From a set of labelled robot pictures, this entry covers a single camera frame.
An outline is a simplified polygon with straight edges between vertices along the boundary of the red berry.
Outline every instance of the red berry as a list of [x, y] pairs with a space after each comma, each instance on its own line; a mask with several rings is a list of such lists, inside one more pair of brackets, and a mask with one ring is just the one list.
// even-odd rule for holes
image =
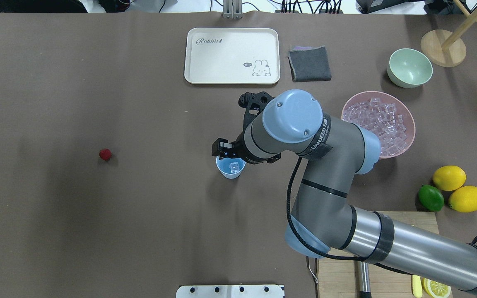
[[101, 159], [105, 160], [105, 161], [108, 161], [111, 159], [111, 151], [110, 149], [102, 149], [100, 152], [99, 152], [99, 156], [101, 157]]

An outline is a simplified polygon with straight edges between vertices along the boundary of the gray cloth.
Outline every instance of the gray cloth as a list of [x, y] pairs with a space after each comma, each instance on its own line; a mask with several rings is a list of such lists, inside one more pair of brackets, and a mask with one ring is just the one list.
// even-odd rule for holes
[[325, 46], [295, 47], [288, 51], [288, 59], [295, 82], [330, 81], [332, 78]]

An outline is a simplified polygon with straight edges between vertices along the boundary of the blue joint cap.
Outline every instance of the blue joint cap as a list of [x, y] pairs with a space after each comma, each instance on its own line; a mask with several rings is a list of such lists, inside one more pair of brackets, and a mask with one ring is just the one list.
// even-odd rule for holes
[[320, 103], [312, 94], [299, 89], [284, 91], [269, 102], [263, 111], [266, 132], [286, 144], [301, 143], [312, 138], [322, 122]]
[[[295, 219], [293, 215], [290, 215], [290, 218], [292, 219], [292, 223], [294, 224], [294, 228], [296, 228], [297, 233], [299, 234], [299, 236], [301, 236], [301, 238], [303, 238], [303, 240], [305, 240], [306, 243], [308, 243], [310, 246], [314, 247], [319, 251], [323, 251], [325, 253], [329, 252], [329, 250], [331, 249], [330, 247], [325, 245], [325, 243], [323, 243], [320, 239], [314, 236], [314, 234], [307, 230], [307, 228], [305, 228], [299, 221], [297, 221], [297, 219]], [[324, 258], [317, 253], [313, 253], [303, 244], [301, 244], [301, 242], [299, 242], [297, 237], [292, 232], [290, 225], [286, 226], [286, 231], [284, 232], [284, 240], [292, 249], [307, 257], [318, 259]]]
[[364, 146], [366, 152], [364, 155], [364, 162], [362, 163], [360, 170], [356, 172], [356, 174], [360, 175], [365, 174], [373, 169], [373, 166], [375, 166], [378, 158], [380, 157], [380, 152], [382, 149], [380, 146], [380, 140], [374, 133], [370, 132], [369, 130], [364, 130], [358, 125], [356, 126], [360, 128], [360, 132], [364, 137]]

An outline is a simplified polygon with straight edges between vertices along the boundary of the wooden cutting board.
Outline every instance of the wooden cutting board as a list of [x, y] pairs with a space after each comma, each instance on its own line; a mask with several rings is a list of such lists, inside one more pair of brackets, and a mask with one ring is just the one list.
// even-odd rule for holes
[[[430, 232], [439, 234], [437, 221], [433, 212], [384, 211], [392, 219], [412, 224]], [[332, 249], [333, 255], [351, 256]], [[411, 293], [411, 275], [394, 273], [377, 266], [369, 265], [371, 295], [377, 298], [413, 298]], [[320, 298], [356, 298], [358, 283], [356, 281], [356, 262], [320, 259], [318, 268]], [[431, 298], [422, 290], [423, 298]]]

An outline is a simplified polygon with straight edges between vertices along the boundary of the mint green bowl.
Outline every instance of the mint green bowl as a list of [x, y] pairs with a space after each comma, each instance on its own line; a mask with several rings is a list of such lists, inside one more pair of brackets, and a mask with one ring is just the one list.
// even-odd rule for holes
[[414, 49], [399, 49], [391, 54], [388, 76], [397, 86], [413, 88], [430, 80], [434, 69], [423, 53]]

